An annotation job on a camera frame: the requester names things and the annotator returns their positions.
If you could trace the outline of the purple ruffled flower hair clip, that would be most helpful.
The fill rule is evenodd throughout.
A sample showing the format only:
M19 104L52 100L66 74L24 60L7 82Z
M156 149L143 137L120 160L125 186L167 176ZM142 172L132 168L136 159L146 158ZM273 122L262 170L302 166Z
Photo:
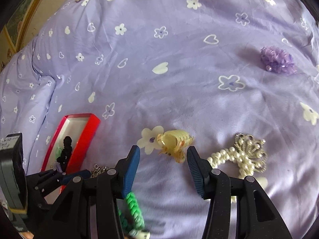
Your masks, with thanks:
M260 58L268 72L292 75L297 72L295 62L290 53L275 46L264 46Z

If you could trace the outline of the framed landscape painting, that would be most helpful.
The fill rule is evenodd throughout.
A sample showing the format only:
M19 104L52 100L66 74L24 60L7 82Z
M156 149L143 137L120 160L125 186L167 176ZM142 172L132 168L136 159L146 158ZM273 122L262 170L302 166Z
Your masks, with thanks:
M41 1L15 0L15 10L1 29L1 69L23 47L27 29Z

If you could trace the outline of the yellow bow hair claw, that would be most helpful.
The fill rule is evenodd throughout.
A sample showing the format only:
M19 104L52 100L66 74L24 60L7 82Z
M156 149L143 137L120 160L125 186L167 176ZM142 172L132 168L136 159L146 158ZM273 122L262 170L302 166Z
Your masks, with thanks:
M190 146L193 140L194 137L186 131L180 129L166 131L157 136L157 143L160 145L159 154L168 155L182 164L186 158L184 149Z

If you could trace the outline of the black scrunchie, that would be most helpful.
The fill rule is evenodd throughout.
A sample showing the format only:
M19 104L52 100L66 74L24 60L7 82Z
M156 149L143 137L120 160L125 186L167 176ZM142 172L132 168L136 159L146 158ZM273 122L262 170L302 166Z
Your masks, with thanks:
M64 148L61 151L60 156L57 158L56 162L58 163L57 168L59 172L65 173L67 170L68 162L72 155L72 138L66 136L63 140Z

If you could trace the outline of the purple floral bed sheet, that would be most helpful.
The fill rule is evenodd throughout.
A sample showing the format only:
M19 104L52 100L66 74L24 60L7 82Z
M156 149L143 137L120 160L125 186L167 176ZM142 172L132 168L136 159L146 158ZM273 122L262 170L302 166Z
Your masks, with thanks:
M268 72L264 46L297 72ZM200 238L209 202L155 136L182 129L205 159L237 133L266 141L255 173L293 238L318 216L318 22L300 0L67 0L1 73L1 138L23 135L40 170L68 114L100 125L83 167L113 167L133 145L133 192L152 238Z

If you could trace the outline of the white pearl scrunchie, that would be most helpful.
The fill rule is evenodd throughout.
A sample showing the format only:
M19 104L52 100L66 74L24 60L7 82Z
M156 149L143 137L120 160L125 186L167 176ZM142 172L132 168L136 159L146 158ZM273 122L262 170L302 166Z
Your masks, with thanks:
M244 152L237 151L234 147L222 149L219 152L212 153L207 158L212 168L218 168L226 162L232 162L238 166L238 174L235 176L239 179L244 179L246 176L253 176L257 171L256 165Z

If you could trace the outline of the silver rhinestone crown brooch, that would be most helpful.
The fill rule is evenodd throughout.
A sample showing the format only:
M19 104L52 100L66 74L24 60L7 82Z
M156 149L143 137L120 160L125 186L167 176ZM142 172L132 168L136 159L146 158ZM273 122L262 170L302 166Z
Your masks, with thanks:
M263 173L267 168L268 155L264 150L264 139L256 139L251 134L238 133L235 135L234 148L242 160L243 170L253 170Z

